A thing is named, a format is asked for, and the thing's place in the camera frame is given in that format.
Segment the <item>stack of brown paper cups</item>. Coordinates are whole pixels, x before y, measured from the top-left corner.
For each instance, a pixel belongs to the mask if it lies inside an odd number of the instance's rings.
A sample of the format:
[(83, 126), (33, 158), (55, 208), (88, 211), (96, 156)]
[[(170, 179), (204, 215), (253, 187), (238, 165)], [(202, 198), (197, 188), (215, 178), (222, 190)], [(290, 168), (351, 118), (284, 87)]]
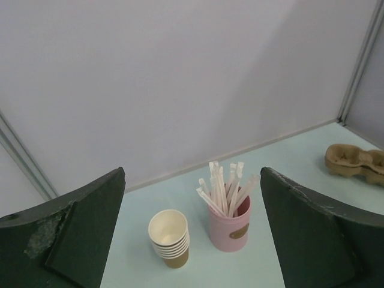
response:
[(155, 253), (172, 269), (183, 267), (189, 258), (190, 235), (185, 215), (175, 209), (155, 214), (148, 224)]

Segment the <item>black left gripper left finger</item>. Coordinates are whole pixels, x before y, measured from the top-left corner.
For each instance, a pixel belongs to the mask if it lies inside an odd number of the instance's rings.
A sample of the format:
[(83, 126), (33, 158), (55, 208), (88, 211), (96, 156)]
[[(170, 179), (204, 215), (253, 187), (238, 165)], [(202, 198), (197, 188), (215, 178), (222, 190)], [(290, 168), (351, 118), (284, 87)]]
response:
[(1, 218), (1, 287), (100, 287), (125, 190), (122, 167)]

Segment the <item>bundle of wrapped white straws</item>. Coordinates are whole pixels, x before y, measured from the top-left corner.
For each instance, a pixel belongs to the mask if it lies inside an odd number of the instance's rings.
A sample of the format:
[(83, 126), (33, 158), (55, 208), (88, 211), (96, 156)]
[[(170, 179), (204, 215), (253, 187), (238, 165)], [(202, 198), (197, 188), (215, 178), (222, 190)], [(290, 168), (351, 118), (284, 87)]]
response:
[(199, 179), (198, 195), (219, 216), (235, 218), (240, 215), (240, 207), (249, 198), (251, 192), (259, 183), (260, 177), (251, 175), (244, 186), (240, 186), (244, 163), (232, 163), (229, 167), (229, 177), (224, 178), (224, 167), (217, 161), (209, 163), (211, 174), (208, 187), (203, 178)]

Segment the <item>pink straw holder cup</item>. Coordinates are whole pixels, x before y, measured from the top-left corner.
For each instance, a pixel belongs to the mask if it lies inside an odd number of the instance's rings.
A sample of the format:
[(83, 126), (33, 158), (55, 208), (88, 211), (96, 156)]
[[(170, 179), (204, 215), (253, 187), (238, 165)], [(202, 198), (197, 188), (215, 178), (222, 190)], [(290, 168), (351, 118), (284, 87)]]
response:
[(236, 252), (241, 250), (248, 241), (248, 228), (250, 225), (251, 199), (245, 198), (239, 206), (238, 216), (224, 218), (219, 216), (208, 206), (209, 235), (213, 245), (223, 252)]

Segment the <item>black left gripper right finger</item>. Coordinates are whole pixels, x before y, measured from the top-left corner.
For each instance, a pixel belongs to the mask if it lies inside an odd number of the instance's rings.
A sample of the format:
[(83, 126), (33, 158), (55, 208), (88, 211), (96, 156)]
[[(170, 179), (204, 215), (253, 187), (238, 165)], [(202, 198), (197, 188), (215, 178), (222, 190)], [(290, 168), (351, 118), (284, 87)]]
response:
[(260, 187), (286, 287), (383, 287), (383, 216), (270, 167)]

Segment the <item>brown pulp cup carrier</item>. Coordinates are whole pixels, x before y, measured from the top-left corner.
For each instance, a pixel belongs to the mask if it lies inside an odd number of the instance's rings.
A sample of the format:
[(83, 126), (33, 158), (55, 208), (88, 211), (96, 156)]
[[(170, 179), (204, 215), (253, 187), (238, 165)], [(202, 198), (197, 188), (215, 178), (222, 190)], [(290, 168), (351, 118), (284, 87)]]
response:
[(368, 184), (383, 186), (383, 151), (363, 150), (358, 146), (333, 144), (325, 153), (330, 175), (345, 178), (363, 176)]

